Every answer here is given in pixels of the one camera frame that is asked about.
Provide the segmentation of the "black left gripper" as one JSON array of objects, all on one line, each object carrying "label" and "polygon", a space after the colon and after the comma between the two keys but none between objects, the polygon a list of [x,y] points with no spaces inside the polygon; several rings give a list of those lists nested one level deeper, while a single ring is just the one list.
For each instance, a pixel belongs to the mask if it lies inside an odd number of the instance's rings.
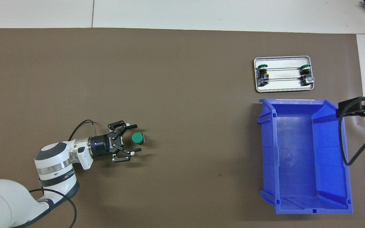
[{"label": "black left gripper", "polygon": [[113,147],[112,141],[121,140],[127,130],[132,130],[137,127],[137,124],[131,125],[125,121],[117,121],[108,124],[108,129],[110,130],[108,134],[92,136],[90,138],[89,144],[91,157],[95,159],[97,157],[112,154],[111,162],[113,163],[130,161],[132,157],[141,151],[141,148],[136,148],[133,150],[122,149],[116,152],[116,148]]}]

